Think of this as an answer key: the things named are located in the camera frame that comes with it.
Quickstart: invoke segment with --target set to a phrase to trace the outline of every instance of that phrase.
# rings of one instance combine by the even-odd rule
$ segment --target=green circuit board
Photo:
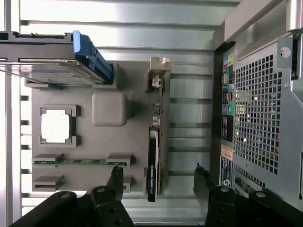
[[[125,162],[106,162],[106,159],[60,158],[56,161],[35,161],[34,165],[90,165],[90,166],[126,166]]]

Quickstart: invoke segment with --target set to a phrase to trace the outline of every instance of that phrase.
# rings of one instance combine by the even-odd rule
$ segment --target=screw
[[[104,188],[99,188],[99,189],[97,190],[97,192],[104,192],[104,191],[105,191]]]
[[[288,58],[291,54],[292,54],[292,51],[287,46],[282,47],[280,50],[280,55],[283,58]]]
[[[264,194],[264,193],[262,193],[262,192],[257,192],[257,194],[256,194],[258,197],[260,197],[260,198],[265,198],[266,197],[266,195]]]
[[[228,189],[228,188],[223,187],[223,188],[221,188],[221,191],[222,191],[222,192],[229,192],[229,189]]]
[[[61,199],[65,199],[65,198],[67,198],[69,196],[70,196],[69,194],[64,194],[64,195],[61,196]]]

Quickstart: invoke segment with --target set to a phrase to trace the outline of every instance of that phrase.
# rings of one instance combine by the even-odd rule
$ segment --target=label sticker
[[[222,137],[232,143],[233,139],[233,116],[222,115]]]
[[[232,161],[233,149],[231,147],[228,147],[228,146],[222,144],[221,145],[221,155]]]
[[[220,159],[220,185],[232,186],[232,162],[227,158],[221,156]]]
[[[227,67],[233,65],[233,53],[228,56]]]
[[[223,69],[226,69],[228,65],[228,58],[224,60]]]

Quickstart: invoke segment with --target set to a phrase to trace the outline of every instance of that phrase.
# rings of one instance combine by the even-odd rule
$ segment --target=ventilation grille
[[[273,55],[236,70],[235,153],[278,174],[281,73]]]
[[[244,169],[236,165],[236,170],[242,173],[244,176],[255,182],[256,184],[260,185],[261,187],[265,188],[265,183],[260,181],[258,178],[254,177],[253,175],[246,172]]]

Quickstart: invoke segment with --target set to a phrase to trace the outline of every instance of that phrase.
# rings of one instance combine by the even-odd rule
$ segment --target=white cpu chip
[[[41,137],[47,143],[65,143],[70,137],[70,116],[65,110],[46,110],[42,114]]]

